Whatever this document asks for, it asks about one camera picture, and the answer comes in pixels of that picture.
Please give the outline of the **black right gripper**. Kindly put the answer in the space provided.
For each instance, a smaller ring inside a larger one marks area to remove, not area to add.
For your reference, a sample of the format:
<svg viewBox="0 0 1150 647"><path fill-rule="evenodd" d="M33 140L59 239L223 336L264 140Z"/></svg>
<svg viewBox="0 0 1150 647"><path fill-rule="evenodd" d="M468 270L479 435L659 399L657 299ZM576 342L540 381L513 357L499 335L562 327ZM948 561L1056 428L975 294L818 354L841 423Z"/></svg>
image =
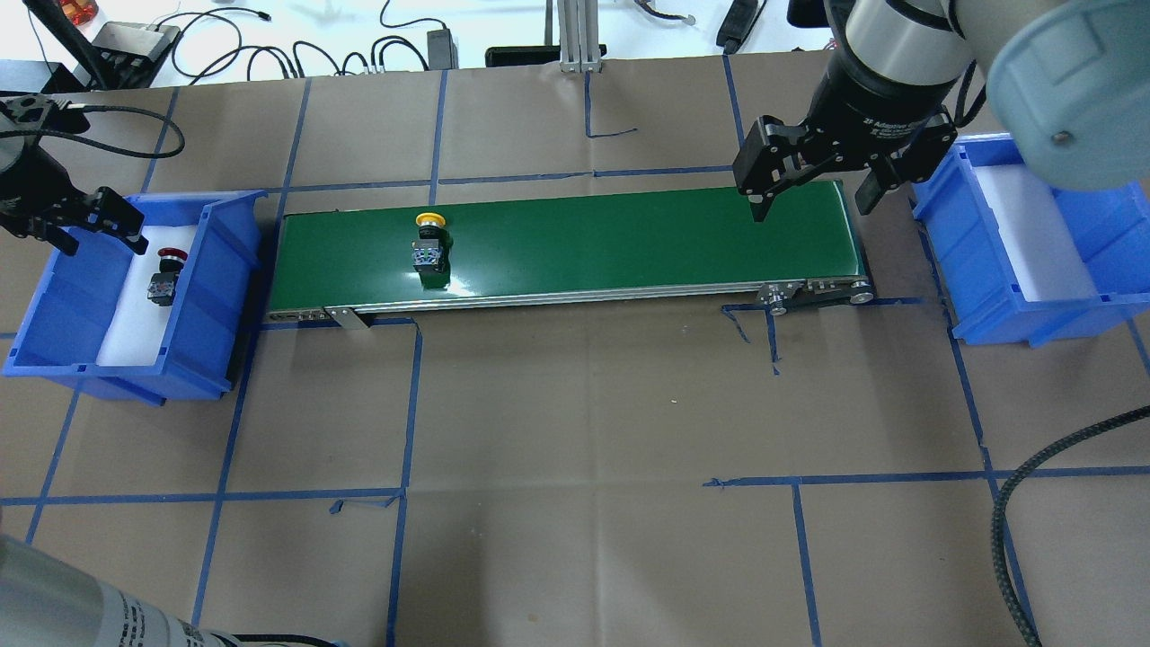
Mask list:
<svg viewBox="0 0 1150 647"><path fill-rule="evenodd" d="M927 180L956 143L957 128L938 99L880 97L854 84L826 82L808 115L788 126L762 115L733 161L735 187L757 224L774 200L822 174L867 171L857 208L868 216L907 182Z"/></svg>

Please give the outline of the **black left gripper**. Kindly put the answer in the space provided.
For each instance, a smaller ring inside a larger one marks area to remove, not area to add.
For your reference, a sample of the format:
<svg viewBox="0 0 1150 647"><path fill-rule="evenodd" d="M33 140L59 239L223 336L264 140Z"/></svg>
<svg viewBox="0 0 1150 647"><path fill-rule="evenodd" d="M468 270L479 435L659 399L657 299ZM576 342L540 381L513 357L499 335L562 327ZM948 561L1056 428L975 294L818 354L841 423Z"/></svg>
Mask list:
<svg viewBox="0 0 1150 647"><path fill-rule="evenodd" d="M66 168L40 145L3 144L1 202L7 232L49 242L69 257L79 247L69 226L112 236L135 255L148 249L145 216L131 201L110 187L92 193L74 187Z"/></svg>

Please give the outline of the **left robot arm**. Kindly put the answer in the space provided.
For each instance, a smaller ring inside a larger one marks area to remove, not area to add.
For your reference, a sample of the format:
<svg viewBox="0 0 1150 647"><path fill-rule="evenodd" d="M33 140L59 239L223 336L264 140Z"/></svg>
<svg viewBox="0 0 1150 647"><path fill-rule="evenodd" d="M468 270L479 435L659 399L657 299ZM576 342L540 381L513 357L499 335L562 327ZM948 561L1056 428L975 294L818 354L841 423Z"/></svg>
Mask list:
<svg viewBox="0 0 1150 647"><path fill-rule="evenodd" d="M3 99L1 225L16 238L47 242L75 255L74 228L107 234L136 255L146 253L143 213L110 187L75 187L66 167L41 146L45 137L76 140L90 128L85 105L44 94Z"/></svg>

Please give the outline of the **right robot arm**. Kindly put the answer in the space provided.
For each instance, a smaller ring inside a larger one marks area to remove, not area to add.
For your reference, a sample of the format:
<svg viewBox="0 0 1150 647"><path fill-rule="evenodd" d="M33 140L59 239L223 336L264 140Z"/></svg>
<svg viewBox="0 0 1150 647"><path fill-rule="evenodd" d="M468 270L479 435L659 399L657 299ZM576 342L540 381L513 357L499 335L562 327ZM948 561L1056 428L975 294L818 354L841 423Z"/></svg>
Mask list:
<svg viewBox="0 0 1150 647"><path fill-rule="evenodd" d="M760 116L734 160L758 222L825 174L866 171L871 213L929 179L983 108L1055 188L1147 179L1147 1L792 1L788 20L836 49L808 115Z"/></svg>

